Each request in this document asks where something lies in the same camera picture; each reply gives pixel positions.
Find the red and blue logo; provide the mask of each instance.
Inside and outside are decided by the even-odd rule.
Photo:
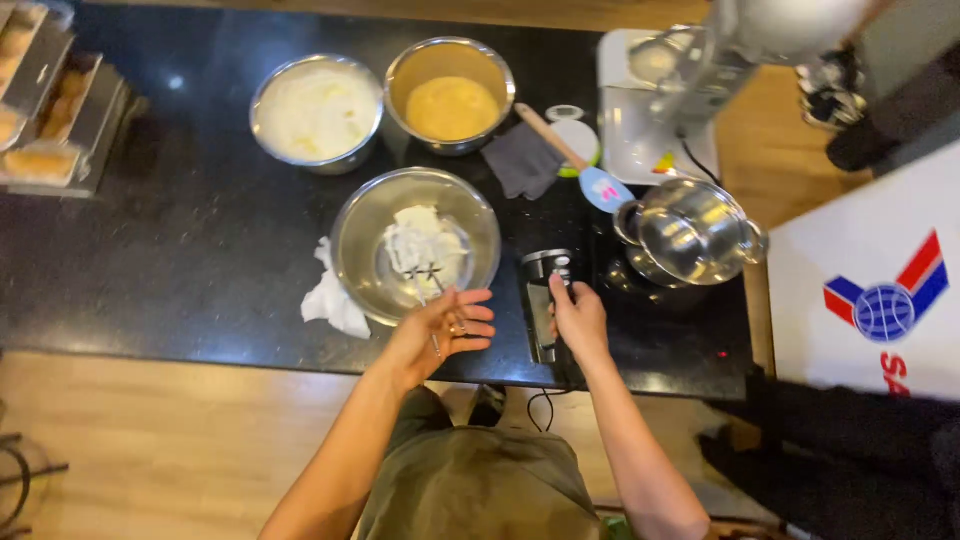
[[[837,276],[824,284],[827,309],[877,343],[903,339],[950,287],[940,240],[933,231],[893,283],[863,289]]]

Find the spatula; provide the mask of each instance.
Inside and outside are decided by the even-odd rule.
[[[580,171],[580,190],[592,205],[606,213],[614,213],[620,205],[635,199],[634,194],[622,182],[596,167],[589,166],[583,158],[577,156],[535,110],[522,103],[517,103],[514,110],[543,140],[563,154],[573,168]]]

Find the hand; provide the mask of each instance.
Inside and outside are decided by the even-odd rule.
[[[474,304],[492,297],[488,289],[456,292],[448,288],[426,307],[414,309],[400,321],[377,363],[393,369],[401,389],[406,391],[423,383],[451,355],[487,349],[496,330],[484,321],[493,320],[493,311]],[[466,333],[457,323],[458,314]],[[431,334],[437,336],[439,355]]]
[[[597,293],[586,283],[576,282],[573,284],[576,301],[570,300],[564,280],[556,274],[550,276],[550,292],[554,298],[554,304],[550,305],[550,313],[554,315],[550,330],[554,337],[557,330],[560,331],[577,362],[597,354],[609,355],[607,312]]]

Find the black countertop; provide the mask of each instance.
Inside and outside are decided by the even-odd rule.
[[[504,240],[492,286],[493,346],[451,358],[435,379],[582,385],[576,366],[531,362],[516,277],[518,257],[540,249],[572,249],[589,266],[596,217],[576,182],[557,182],[536,202],[507,200],[479,154],[434,156],[386,116],[367,164],[317,177],[263,152],[248,110],[259,84],[291,59],[335,52],[382,76],[411,44],[462,36],[505,59],[518,101],[540,111],[575,105],[592,122],[600,34],[87,4],[77,5],[74,26],[77,47],[103,52],[151,107],[117,143],[94,199],[0,196],[3,347],[360,373],[390,329],[371,322],[373,338],[364,341],[326,321],[304,324],[300,302],[323,272],[312,254],[357,187],[421,165],[475,185]],[[752,365],[747,337],[733,357],[659,355],[645,365],[631,351],[615,356],[635,392],[740,399]],[[626,346],[618,339],[612,335],[615,351]],[[652,336],[650,346],[662,351],[662,341]]]

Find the olive green shirt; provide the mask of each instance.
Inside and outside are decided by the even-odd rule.
[[[603,538],[577,456],[549,433],[455,428],[384,460],[360,540]]]

